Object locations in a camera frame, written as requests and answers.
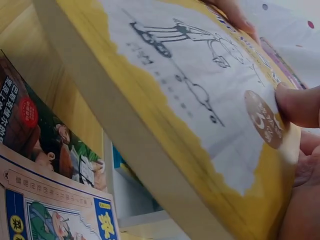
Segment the red circle label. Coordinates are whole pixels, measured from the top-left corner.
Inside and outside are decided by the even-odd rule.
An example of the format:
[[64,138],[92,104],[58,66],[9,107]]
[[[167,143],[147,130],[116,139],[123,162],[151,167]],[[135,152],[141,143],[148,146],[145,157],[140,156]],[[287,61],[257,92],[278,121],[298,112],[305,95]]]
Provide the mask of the red circle label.
[[38,123],[38,110],[34,102],[29,97],[25,97],[21,99],[19,109],[21,120],[29,128],[34,128]]

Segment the brown circular sticker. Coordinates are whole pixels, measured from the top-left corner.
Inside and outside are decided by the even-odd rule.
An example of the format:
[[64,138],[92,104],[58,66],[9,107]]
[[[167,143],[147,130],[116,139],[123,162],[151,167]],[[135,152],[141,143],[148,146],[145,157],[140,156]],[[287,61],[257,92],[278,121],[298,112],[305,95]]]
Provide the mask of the brown circular sticker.
[[250,119],[262,139],[270,147],[278,149],[283,140],[283,131],[275,114],[254,91],[245,91],[244,101]]

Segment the bookshelf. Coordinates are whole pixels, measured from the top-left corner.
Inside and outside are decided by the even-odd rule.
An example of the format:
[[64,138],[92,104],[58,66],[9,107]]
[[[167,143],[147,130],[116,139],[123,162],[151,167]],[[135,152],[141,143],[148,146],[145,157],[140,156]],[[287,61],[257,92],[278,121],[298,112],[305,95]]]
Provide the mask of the bookshelf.
[[115,171],[112,143],[103,135],[108,191],[113,194],[118,224],[122,233],[155,240],[188,240],[189,238],[165,210],[154,211],[150,193]]

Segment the wooden surface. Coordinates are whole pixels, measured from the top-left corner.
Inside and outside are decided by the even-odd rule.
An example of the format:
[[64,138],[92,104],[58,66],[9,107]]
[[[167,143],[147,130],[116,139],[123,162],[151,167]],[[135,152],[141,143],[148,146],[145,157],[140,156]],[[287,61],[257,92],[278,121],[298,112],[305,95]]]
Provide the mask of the wooden surface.
[[[103,156],[103,129],[39,23],[31,0],[0,0],[0,49],[53,112]],[[143,240],[121,233],[122,240]]]

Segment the comic book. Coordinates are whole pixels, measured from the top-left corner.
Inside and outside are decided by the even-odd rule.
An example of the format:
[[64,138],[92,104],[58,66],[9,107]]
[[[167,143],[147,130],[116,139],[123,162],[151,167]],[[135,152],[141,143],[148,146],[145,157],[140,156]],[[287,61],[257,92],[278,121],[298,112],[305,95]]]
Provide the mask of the comic book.
[[46,106],[3,53],[0,143],[43,168],[107,192],[103,159]]
[[0,145],[2,240],[120,240],[113,198]]

